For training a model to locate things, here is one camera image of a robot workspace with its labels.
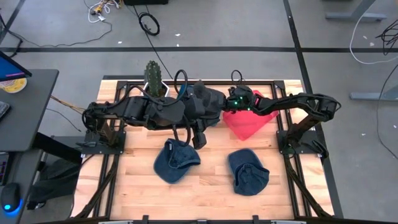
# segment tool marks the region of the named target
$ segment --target concrete floor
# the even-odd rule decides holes
[[[348,47],[354,23],[327,21],[325,11],[350,11],[359,1],[290,0],[292,14],[302,47]],[[0,13],[6,22],[17,1],[0,0]],[[159,20],[161,32],[151,37],[156,47],[294,47],[282,1],[240,0],[170,0],[165,6],[149,6]],[[382,22],[358,26],[354,47],[381,47],[379,35],[397,19],[394,0],[377,1],[370,12],[385,13]],[[74,47],[150,47],[134,15],[126,8],[111,8],[108,22],[112,33],[103,39]],[[82,0],[26,1],[11,30],[37,44],[59,44],[84,41],[100,36],[109,27],[90,24]],[[14,47],[16,40],[7,35],[0,47]],[[35,47],[24,43],[23,47]],[[190,78],[229,78],[233,69],[242,71],[246,79],[301,79],[299,62],[294,52],[160,52],[167,68],[174,73],[185,69]],[[372,62],[393,57],[382,53],[358,54]],[[385,78],[398,63],[361,65],[347,53],[304,53],[313,91],[335,97],[343,108],[334,120],[323,124],[330,152],[336,186],[345,218],[398,221],[397,161],[379,143],[376,134],[376,103],[352,101],[352,91],[379,91]],[[15,60],[26,68],[60,70],[53,95],[79,106],[95,100],[103,75],[139,75],[149,60],[157,60],[153,52],[31,52],[20,53]],[[398,83],[393,75],[388,86]],[[80,116],[50,102],[83,129]],[[398,153],[398,108],[381,103],[379,129],[384,142]],[[46,112],[40,131],[48,135],[79,135],[64,119]],[[26,222],[66,218],[72,200],[58,198],[42,210],[25,213]]]

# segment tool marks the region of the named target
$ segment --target wooden table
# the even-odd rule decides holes
[[[303,91],[300,80],[284,81],[287,94]],[[117,82],[101,82],[98,102],[114,100]],[[228,95],[229,86],[208,87]],[[272,98],[269,86],[249,87]],[[175,97],[174,88],[170,88],[170,91]],[[131,95],[138,94],[138,90],[131,92]],[[306,116],[300,109],[290,112],[295,123]],[[284,113],[281,114],[284,128],[287,129]],[[221,120],[216,127],[205,131],[207,145],[197,151],[201,164],[192,167],[178,184],[170,185],[155,174],[153,165],[165,140],[174,138],[173,132],[126,127],[127,139],[119,161],[111,219],[141,220],[143,215],[149,215],[150,220],[250,220],[253,215],[266,220],[293,219],[284,161],[279,154],[275,135],[277,128],[274,118],[248,140],[240,141]],[[186,130],[179,129],[178,135],[180,139],[186,139]],[[263,166],[270,171],[267,187],[251,197],[233,192],[233,178],[226,161],[229,153],[245,147],[253,149]],[[301,154],[300,158],[307,188],[325,211],[333,214],[320,158],[315,154]],[[72,216],[82,210],[95,192],[102,160],[103,156],[94,156],[81,169]],[[298,188],[295,189],[300,214],[303,215],[302,197]],[[104,201],[100,214],[104,212]]]

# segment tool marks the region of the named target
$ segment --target red cloth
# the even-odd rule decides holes
[[[257,90],[254,90],[253,93],[261,95]],[[230,130],[232,130],[240,140],[244,141],[250,138],[250,136],[260,130],[260,128],[266,125],[266,123],[275,118],[278,114],[278,111],[274,111],[265,116],[258,116],[252,111],[238,111],[235,114],[224,112],[223,119]]]

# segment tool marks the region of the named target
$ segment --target black desk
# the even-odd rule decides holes
[[[0,208],[1,224],[19,223],[43,152],[71,162],[81,162],[78,151],[37,132],[59,71],[30,71],[32,77],[28,78],[22,91],[9,94],[0,90],[0,101],[9,103],[12,108],[0,122],[0,151],[18,151],[13,152],[15,158],[7,183],[19,184],[23,201],[21,210],[14,216],[6,215]]]

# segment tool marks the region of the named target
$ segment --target denim cap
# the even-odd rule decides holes
[[[269,171],[251,149],[241,149],[228,156],[229,168],[234,176],[234,191],[252,196],[260,193],[268,184]]]
[[[200,158],[192,146],[181,146],[182,141],[168,139],[154,164],[156,174],[169,184],[177,183],[191,166],[199,165]]]

